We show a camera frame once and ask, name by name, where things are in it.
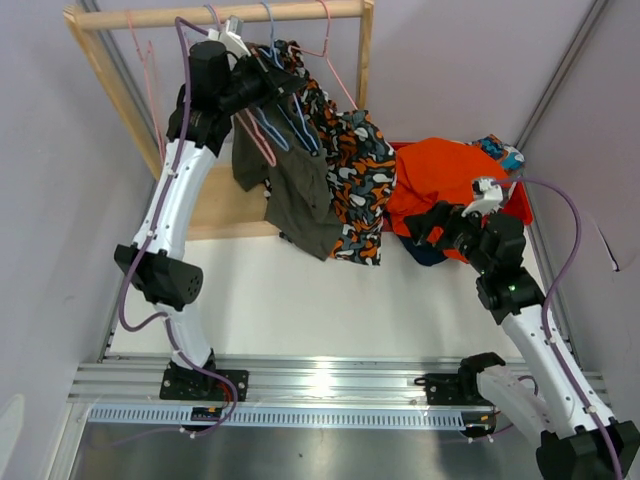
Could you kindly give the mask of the light blue hanger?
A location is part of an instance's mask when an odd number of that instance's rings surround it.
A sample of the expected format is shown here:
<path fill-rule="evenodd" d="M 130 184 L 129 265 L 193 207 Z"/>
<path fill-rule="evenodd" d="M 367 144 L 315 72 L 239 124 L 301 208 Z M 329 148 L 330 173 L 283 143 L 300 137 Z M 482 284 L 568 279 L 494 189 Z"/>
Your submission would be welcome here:
<path fill-rule="evenodd" d="M 211 4 L 204 4 L 203 7 L 209 12 L 215 29 L 220 32 L 222 30 L 222 23 L 220 22 L 216 8 Z"/>
<path fill-rule="evenodd" d="M 257 50 L 260 53 L 262 59 L 267 62 L 268 66 L 277 67 L 279 70 L 284 70 L 284 67 L 280 63 L 280 57 L 277 49 L 275 48 L 275 30 L 274 19 L 269 4 L 266 1 L 261 1 L 261 5 L 267 11 L 270 21 L 270 43 L 268 47 L 258 47 Z M 251 113 L 257 120 L 257 124 L 266 132 L 266 134 L 276 143 L 277 146 L 284 149 L 286 152 L 291 150 L 292 143 L 287 141 L 281 131 L 275 126 L 275 119 L 282 120 L 289 130 L 294 134 L 299 143 L 312 155 L 316 156 L 319 152 L 318 142 L 315 137 L 310 133 L 307 122 L 302 114 L 300 104 L 297 96 L 292 94 L 290 98 L 284 98 L 277 100 L 270 104 L 275 108 L 273 115 L 267 115 L 263 108 L 254 107 Z"/>

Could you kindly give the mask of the navy blue shorts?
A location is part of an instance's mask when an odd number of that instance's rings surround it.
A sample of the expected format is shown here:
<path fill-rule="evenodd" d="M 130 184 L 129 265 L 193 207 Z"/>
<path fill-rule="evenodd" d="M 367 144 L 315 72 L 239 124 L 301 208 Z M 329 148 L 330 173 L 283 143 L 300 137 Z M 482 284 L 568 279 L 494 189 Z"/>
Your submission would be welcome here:
<path fill-rule="evenodd" d="M 448 257 L 430 244 L 415 245 L 410 237 L 398 236 L 401 244 L 420 265 L 431 267 L 445 262 Z"/>

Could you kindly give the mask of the olive grey shorts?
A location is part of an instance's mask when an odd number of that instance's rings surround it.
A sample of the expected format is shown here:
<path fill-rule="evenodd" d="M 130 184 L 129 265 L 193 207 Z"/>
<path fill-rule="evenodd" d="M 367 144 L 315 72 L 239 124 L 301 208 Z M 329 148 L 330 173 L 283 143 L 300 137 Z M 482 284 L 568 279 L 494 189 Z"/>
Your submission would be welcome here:
<path fill-rule="evenodd" d="M 312 156 L 282 120 L 275 119 L 274 123 L 292 145 L 286 152 L 262 131 L 277 158 L 277 165 L 271 167 L 244 128 L 233 119 L 233 177 L 246 192 L 265 187 L 268 196 L 264 220 L 300 250 L 324 261 L 343 231 L 332 205 L 326 152 L 319 149 Z"/>

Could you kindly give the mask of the orange black camouflage shorts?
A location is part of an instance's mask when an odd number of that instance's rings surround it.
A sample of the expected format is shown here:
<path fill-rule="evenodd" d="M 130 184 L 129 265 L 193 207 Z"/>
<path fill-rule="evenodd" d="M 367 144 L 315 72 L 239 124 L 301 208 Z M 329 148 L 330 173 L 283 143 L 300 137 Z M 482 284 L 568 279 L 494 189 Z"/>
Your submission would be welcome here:
<path fill-rule="evenodd" d="M 327 182 L 342 224 L 330 256 L 359 265 L 381 263 L 383 213 L 396 186 L 396 153 L 368 110 L 342 111 L 310 74 L 299 45 L 277 40 L 284 70 L 305 80 L 297 92 L 302 113 L 326 151 Z"/>

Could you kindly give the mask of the colourful graphic print shorts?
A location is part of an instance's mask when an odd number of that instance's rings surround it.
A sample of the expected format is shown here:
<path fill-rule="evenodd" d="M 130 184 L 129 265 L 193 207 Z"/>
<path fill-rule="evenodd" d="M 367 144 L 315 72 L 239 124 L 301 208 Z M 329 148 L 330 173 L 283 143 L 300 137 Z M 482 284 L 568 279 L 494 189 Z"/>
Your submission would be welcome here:
<path fill-rule="evenodd" d="M 518 172 L 525 166 L 524 155 L 514 146 L 501 141 L 495 135 L 488 135 L 470 142 L 471 146 L 482 150 L 486 155 L 500 164 L 509 174 Z"/>

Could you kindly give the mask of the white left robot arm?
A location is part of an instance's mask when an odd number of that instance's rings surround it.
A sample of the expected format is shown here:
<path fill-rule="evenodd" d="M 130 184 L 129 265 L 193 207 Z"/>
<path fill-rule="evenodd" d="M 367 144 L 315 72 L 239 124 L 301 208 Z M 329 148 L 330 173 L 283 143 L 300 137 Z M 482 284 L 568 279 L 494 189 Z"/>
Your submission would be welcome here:
<path fill-rule="evenodd" d="M 189 223 L 200 190 L 218 160 L 232 118 L 247 107 L 274 103 L 295 93 L 303 81 L 265 62 L 256 51 L 241 56 L 219 41 L 205 40 L 182 49 L 185 82 L 167 129 L 164 165 L 145 218 L 114 259 L 124 274 L 118 295 L 118 320 L 128 332 L 147 326 L 126 320 L 130 288 L 154 308 L 172 347 L 172 361 L 187 369 L 182 388 L 197 400 L 216 390 L 217 376 L 205 368 L 213 350 L 202 332 L 195 301 L 204 274 L 184 262 Z"/>

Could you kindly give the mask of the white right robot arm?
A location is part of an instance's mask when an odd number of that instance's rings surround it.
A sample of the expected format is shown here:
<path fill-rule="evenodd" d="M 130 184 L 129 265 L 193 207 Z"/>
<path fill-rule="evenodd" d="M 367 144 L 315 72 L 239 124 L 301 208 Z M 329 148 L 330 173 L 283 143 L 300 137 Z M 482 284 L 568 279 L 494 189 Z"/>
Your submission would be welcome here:
<path fill-rule="evenodd" d="M 623 479 L 639 451 L 639 430 L 619 421 L 580 370 L 546 305 L 547 296 L 523 267 L 522 221 L 482 215 L 441 201 L 404 220 L 417 245 L 441 233 L 438 250 L 455 250 L 477 272 L 476 289 L 519 350 L 538 387 L 532 392 L 495 354 L 461 362 L 458 395 L 501 410 L 535 449 L 545 479 Z"/>

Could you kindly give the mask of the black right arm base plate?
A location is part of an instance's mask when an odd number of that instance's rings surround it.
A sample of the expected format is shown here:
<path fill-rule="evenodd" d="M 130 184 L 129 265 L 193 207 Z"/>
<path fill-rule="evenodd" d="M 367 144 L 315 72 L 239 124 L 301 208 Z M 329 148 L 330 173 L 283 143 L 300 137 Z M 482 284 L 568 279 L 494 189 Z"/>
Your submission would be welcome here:
<path fill-rule="evenodd" d="M 491 406 L 479 394 L 465 393 L 458 374 L 427 373 L 413 380 L 421 387 L 430 406 Z"/>

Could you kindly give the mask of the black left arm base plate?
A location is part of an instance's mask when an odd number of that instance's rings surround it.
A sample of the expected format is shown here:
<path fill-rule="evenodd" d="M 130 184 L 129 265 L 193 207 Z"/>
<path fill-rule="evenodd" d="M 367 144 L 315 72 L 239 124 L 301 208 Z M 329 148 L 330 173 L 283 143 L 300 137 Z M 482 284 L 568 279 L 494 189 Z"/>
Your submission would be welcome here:
<path fill-rule="evenodd" d="M 249 386 L 249 371 L 218 370 L 217 373 L 236 387 L 238 401 L 244 402 Z M 232 392 L 222 381 L 170 363 L 163 374 L 159 398 L 176 401 L 231 402 Z"/>

